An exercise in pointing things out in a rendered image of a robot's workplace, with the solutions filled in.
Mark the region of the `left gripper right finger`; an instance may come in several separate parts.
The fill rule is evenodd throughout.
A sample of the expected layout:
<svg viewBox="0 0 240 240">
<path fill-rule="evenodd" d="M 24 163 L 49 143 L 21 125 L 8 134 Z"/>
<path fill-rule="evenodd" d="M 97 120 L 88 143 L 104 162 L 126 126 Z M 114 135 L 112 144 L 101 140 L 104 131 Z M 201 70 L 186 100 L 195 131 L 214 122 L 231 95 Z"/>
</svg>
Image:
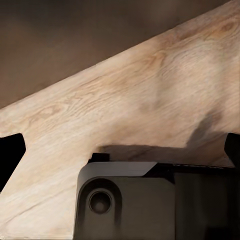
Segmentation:
<svg viewBox="0 0 240 240">
<path fill-rule="evenodd" d="M 240 173 L 240 135 L 229 133 L 225 141 L 224 151 Z"/>
</svg>

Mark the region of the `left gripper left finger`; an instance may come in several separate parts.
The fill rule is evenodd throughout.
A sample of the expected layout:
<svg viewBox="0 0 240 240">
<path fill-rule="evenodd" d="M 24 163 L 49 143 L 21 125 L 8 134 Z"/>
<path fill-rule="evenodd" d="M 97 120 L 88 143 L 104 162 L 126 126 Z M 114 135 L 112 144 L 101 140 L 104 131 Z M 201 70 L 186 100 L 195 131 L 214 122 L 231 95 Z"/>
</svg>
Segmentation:
<svg viewBox="0 0 240 240">
<path fill-rule="evenodd" d="M 21 133 L 0 139 L 0 193 L 26 152 Z"/>
</svg>

